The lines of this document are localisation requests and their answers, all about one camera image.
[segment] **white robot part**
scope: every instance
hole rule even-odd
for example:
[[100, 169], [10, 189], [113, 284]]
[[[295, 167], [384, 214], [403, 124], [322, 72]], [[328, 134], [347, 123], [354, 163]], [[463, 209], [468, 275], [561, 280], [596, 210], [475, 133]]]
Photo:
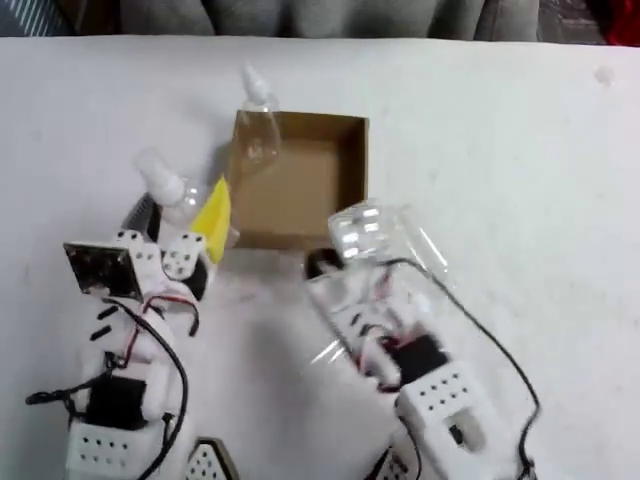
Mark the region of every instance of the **white robot part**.
[[405, 385], [396, 403], [442, 479], [510, 480], [518, 470], [514, 441], [462, 362], [449, 362]]
[[[427, 320], [435, 321], [430, 318], [433, 312], [420, 292], [412, 292], [399, 276], [385, 277], [385, 271], [388, 269], [361, 262], [313, 278], [308, 281], [308, 288], [321, 316], [351, 353], [360, 372], [374, 375], [383, 387], [397, 385], [397, 389], [380, 385], [378, 389], [399, 391], [396, 413], [416, 444], [407, 448], [406, 438], [400, 443], [393, 442], [396, 460], [403, 459], [407, 466], [404, 478], [415, 478], [418, 467], [412, 465], [411, 459], [415, 461], [416, 455], [420, 455], [422, 470], [433, 471], [431, 476], [421, 478], [517, 478], [515, 441], [506, 434], [489, 397], [470, 370], [451, 359], [438, 342], [418, 345], [425, 335], [435, 341], [427, 324]], [[334, 293], [337, 291], [341, 292], [339, 296]], [[388, 337], [398, 343], [380, 341]], [[413, 357], [402, 356], [402, 349], [412, 342], [417, 353]], [[421, 364], [429, 357], [423, 348], [435, 349], [439, 363], [433, 367]], [[396, 363], [400, 357], [404, 359], [403, 365]], [[424, 373], [413, 378], [411, 375], [415, 374], [403, 372], [403, 368], [417, 368]], [[393, 461], [387, 462], [391, 463], [383, 465], [381, 472], [393, 471], [393, 476], [380, 473], [377, 478], [398, 478], [395, 475], [401, 473], [396, 471]]]

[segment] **gray fabric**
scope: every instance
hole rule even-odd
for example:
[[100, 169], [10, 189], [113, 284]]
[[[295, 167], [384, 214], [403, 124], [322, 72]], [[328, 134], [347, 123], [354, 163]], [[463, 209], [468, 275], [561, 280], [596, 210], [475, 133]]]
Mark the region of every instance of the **gray fabric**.
[[[127, 33], [535, 41], [539, 0], [127, 0], [121, 8]], [[146, 19], [125, 21], [136, 16]]]
[[138, 35], [213, 35], [200, 0], [125, 0], [122, 30]]
[[0, 0], [0, 37], [71, 35], [54, 0]]

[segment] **cable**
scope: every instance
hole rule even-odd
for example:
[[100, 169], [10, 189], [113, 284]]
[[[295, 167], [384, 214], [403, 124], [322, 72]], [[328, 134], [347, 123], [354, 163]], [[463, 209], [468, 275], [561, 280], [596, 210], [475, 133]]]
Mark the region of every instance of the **cable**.
[[198, 329], [200, 328], [200, 312], [198, 312], [198, 307], [196, 307], [195, 303], [191, 300], [188, 300], [183, 297], [178, 297], [176, 295], [153, 295], [147, 299], [142, 307], [142, 313], [146, 313], [149, 308], [151, 308], [151, 302], [154, 300], [165, 300], [171, 303], [180, 303], [182, 305], [188, 305], [193, 310], [193, 323], [191, 324], [191, 328], [189, 329], [189, 336], [195, 337], [196, 333], [198, 333]]
[[180, 410], [178, 411], [178, 417], [176, 420], [175, 427], [173, 428], [171, 435], [168, 436], [167, 441], [162, 445], [162, 448], [160, 449], [160, 453], [158, 453], [158, 455], [153, 460], [153, 462], [151, 462], [151, 464], [147, 467], [147, 469], [144, 472], [142, 472], [142, 474], [137, 479], [137, 480], [147, 480], [149, 477], [151, 477], [151, 475], [156, 470], [158, 470], [160, 465], [162, 465], [162, 462], [164, 462], [165, 458], [167, 458], [169, 451], [175, 444], [176, 439], [178, 438], [178, 434], [182, 429], [182, 424], [184, 423], [184, 418], [187, 414], [187, 403], [189, 400], [189, 379], [187, 378], [187, 372], [185, 371], [184, 366], [182, 365], [182, 362], [178, 358], [178, 355], [176, 355], [176, 352], [173, 350], [173, 348], [171, 348], [171, 346], [167, 343], [167, 341], [164, 338], [162, 338], [162, 336], [156, 331], [156, 329], [154, 329], [149, 324], [149, 322], [147, 322], [144, 318], [142, 318], [140, 315], [133, 312], [133, 310], [131, 310], [129, 307], [119, 302], [118, 300], [105, 298], [102, 301], [104, 303], [117, 305], [118, 307], [120, 307], [127, 315], [129, 315], [131, 320], [133, 320], [136, 323], [136, 325], [138, 325], [138, 327], [140, 327], [142, 330], [145, 330], [147, 333], [149, 333], [160, 344], [160, 346], [167, 353], [167, 355], [169, 355], [169, 358], [175, 365], [176, 370], [178, 370], [178, 374], [180, 375], [180, 380], [182, 381], [182, 399], [180, 401]]
[[409, 426], [407, 425], [407, 422], [405, 421], [404, 417], [398, 416], [398, 418], [402, 422], [402, 425], [404, 425], [404, 428], [407, 430], [407, 435], [409, 435], [409, 438], [413, 443], [413, 449], [416, 452], [416, 459], [418, 461], [418, 473], [416, 474], [415, 480], [420, 480], [420, 476], [422, 475], [422, 455], [420, 454], [420, 448], [418, 447], [418, 442], [416, 441], [416, 437], [413, 436], [413, 433], [411, 433], [411, 430], [409, 429]]
[[92, 388], [95, 384], [100, 382], [106, 377], [110, 377], [113, 373], [113, 370], [117, 368], [117, 364], [114, 362], [114, 359], [110, 356], [106, 357], [106, 370], [100, 375], [97, 375], [93, 378], [90, 378], [86, 382], [83, 382], [75, 387], [63, 388], [60, 390], [54, 390], [52, 392], [36, 392], [29, 395], [24, 402], [27, 405], [42, 405], [44, 403], [53, 403], [53, 402], [63, 402], [65, 408], [69, 412], [69, 415], [75, 415], [75, 404], [72, 395], [80, 392], [81, 390], [87, 390], [88, 388]]
[[442, 283], [442, 281], [438, 277], [436, 277], [435, 275], [427, 271], [419, 263], [409, 258], [393, 258], [391, 260], [386, 260], [379, 263], [380, 266], [387, 267], [387, 268], [392, 268], [393, 266], [399, 265], [399, 264], [409, 265], [415, 268], [416, 270], [418, 270], [427, 280], [433, 281], [433, 283], [438, 287], [438, 289], [440, 289], [442, 293], [444, 293], [444, 295], [449, 299], [449, 301], [456, 308], [458, 308], [462, 312], [462, 314], [468, 320], [470, 320], [471, 323], [473, 323], [476, 326], [476, 328], [478, 328], [489, 340], [491, 340], [491, 342], [498, 348], [498, 350], [502, 352], [502, 354], [507, 358], [507, 360], [509, 360], [509, 363], [511, 363], [513, 368], [515, 368], [515, 370], [518, 372], [518, 375], [520, 375], [520, 378], [522, 379], [524, 384], [527, 386], [527, 389], [529, 390], [529, 394], [533, 399], [534, 410], [529, 415], [529, 417], [527, 418], [527, 421], [522, 427], [520, 440], [518, 441], [518, 456], [520, 457], [520, 462], [522, 464], [522, 472], [520, 473], [518, 480], [526, 480], [528, 478], [535, 479], [536, 478], [535, 471], [534, 471], [535, 465], [533, 460], [530, 459], [529, 456], [527, 455], [526, 442], [527, 442], [527, 436], [529, 435], [529, 431], [531, 430], [531, 427], [540, 416], [540, 413], [542, 411], [542, 406], [540, 405], [540, 399], [538, 398], [538, 394], [533, 388], [533, 385], [531, 384], [529, 377], [527, 377], [527, 374], [524, 373], [524, 370], [522, 370], [522, 367], [520, 367], [518, 362], [511, 355], [511, 353], [509, 353], [509, 351], [500, 343], [500, 341], [489, 330], [487, 330], [487, 328], [484, 325], [482, 325], [480, 321], [471, 312], [469, 312], [469, 310], [467, 310], [467, 308], [462, 304], [462, 302], [460, 302], [460, 300], [456, 298], [456, 296], [451, 292], [451, 290], [449, 290], [447, 286], [444, 283]]

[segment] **cardboard box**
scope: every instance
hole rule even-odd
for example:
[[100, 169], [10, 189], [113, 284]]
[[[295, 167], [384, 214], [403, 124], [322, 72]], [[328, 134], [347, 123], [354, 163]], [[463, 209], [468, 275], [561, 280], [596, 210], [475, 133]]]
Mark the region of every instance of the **cardboard box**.
[[293, 112], [280, 112], [277, 120], [280, 155], [251, 172], [246, 168], [250, 135], [240, 112], [236, 116], [229, 184], [238, 247], [330, 246], [329, 216], [367, 197], [368, 120]]

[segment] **gray couch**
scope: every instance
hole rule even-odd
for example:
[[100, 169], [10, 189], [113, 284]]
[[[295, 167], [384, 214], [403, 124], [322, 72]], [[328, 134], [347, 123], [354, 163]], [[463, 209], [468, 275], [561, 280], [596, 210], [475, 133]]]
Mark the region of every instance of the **gray couch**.
[[127, 0], [125, 33], [535, 41], [539, 0]]

